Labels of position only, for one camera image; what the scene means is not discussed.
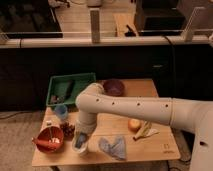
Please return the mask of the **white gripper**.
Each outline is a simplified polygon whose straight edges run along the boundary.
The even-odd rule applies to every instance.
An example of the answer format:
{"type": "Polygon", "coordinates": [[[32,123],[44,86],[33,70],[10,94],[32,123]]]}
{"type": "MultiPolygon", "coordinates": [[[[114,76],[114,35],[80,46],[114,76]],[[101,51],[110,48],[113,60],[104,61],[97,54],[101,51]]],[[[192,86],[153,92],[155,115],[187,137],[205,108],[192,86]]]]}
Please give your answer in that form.
{"type": "Polygon", "coordinates": [[[86,134],[87,136],[92,135],[94,132],[94,125],[82,124],[77,122],[75,124],[75,127],[77,132],[86,134]]]}

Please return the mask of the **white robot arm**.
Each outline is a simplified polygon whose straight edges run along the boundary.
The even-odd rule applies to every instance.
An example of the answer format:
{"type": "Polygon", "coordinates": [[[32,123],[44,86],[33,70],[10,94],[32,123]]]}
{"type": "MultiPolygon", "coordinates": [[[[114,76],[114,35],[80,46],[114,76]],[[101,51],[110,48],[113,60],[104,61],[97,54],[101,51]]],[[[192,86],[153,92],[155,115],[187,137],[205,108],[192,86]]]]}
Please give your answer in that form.
{"type": "Polygon", "coordinates": [[[76,130],[92,134],[97,115],[110,113],[142,119],[195,135],[189,171],[213,171],[213,101],[159,97],[113,97],[99,83],[87,86],[76,98],[76,130]]]}

